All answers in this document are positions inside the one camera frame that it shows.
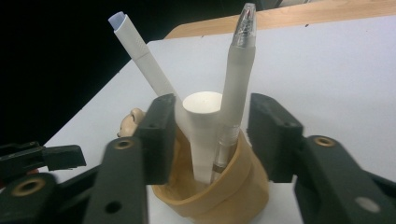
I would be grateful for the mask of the wooden table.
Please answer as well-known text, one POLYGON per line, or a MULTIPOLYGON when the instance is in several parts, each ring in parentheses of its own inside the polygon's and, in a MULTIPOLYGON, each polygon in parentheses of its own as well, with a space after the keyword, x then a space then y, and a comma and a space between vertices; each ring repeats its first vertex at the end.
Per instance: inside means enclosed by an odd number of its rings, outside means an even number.
MULTIPOLYGON (((259 11, 259 30, 330 21, 350 21, 396 15, 396 0, 320 0, 289 7, 259 11)), ((235 28, 238 16, 181 24, 165 39, 199 35, 227 34, 235 28)))

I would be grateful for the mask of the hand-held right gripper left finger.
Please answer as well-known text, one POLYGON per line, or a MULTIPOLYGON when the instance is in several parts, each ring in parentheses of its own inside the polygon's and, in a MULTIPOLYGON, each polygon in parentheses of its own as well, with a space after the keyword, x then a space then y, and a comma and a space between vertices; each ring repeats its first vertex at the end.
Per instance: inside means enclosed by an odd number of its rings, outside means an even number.
POLYGON ((107 144, 83 224, 148 224, 147 186, 169 180, 176 97, 156 98, 134 134, 107 144))

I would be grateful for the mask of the thick white marker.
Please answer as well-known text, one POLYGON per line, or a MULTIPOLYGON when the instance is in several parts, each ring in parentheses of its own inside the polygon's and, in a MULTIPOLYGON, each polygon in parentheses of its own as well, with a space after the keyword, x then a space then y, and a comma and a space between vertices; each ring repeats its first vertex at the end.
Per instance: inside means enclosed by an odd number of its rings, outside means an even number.
POLYGON ((211 179, 221 98, 218 92, 200 91, 182 103, 187 114, 194 179, 204 184, 211 179))

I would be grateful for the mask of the clear pen with red ink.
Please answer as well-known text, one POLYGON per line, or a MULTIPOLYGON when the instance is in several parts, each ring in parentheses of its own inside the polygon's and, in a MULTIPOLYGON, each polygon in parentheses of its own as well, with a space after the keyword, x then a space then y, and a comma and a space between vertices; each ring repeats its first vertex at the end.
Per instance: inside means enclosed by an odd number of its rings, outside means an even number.
POLYGON ((211 182, 215 182, 225 170, 237 145, 248 83, 255 60, 256 28, 256 6, 253 3, 245 3, 228 51, 211 182))

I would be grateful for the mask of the white table board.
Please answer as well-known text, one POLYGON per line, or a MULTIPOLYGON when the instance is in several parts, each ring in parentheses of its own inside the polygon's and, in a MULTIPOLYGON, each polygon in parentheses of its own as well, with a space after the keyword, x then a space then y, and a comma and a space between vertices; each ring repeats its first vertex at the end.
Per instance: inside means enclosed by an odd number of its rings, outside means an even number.
MULTIPOLYGON (((181 99, 222 92, 233 34, 197 35, 148 43, 181 99)), ((303 24, 257 31, 248 86, 268 95, 304 125, 304 136, 341 143, 360 167, 396 182, 396 16, 303 24)), ((128 62, 46 147, 79 145, 87 166, 50 172, 64 182, 98 165, 120 122, 146 110, 156 94, 128 62)), ((269 203, 251 224, 302 224, 293 184, 269 184, 269 203)), ((148 188, 149 223, 191 224, 148 188)))

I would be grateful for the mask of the slim white pen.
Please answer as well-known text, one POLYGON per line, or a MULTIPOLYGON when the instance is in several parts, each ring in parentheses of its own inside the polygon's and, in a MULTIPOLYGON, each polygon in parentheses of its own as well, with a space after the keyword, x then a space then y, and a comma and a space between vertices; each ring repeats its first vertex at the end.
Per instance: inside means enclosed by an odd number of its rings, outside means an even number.
POLYGON ((117 12, 108 19, 108 22, 112 26, 115 36, 130 55, 154 92, 158 96, 170 93, 175 95, 176 122, 185 136, 189 137, 187 117, 182 107, 181 99, 128 15, 122 11, 117 12))

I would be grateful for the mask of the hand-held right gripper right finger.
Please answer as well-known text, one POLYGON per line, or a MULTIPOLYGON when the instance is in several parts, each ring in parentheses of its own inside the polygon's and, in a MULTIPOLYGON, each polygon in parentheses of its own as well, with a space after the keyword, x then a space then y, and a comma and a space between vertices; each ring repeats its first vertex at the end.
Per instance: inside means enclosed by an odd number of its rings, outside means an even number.
POLYGON ((304 224, 396 224, 396 183, 360 168, 327 136, 303 136, 304 126, 275 99, 250 95, 247 135, 275 183, 296 177, 304 224))

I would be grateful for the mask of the tan pen holder cup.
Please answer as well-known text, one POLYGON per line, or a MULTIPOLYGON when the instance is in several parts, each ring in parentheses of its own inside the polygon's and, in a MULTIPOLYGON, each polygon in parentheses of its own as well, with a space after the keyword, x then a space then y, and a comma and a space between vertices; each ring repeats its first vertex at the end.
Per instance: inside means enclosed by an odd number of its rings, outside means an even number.
POLYGON ((152 191, 193 224, 249 224, 269 201, 267 173, 243 133, 225 171, 207 186, 194 179, 190 142, 176 129, 169 182, 152 191))

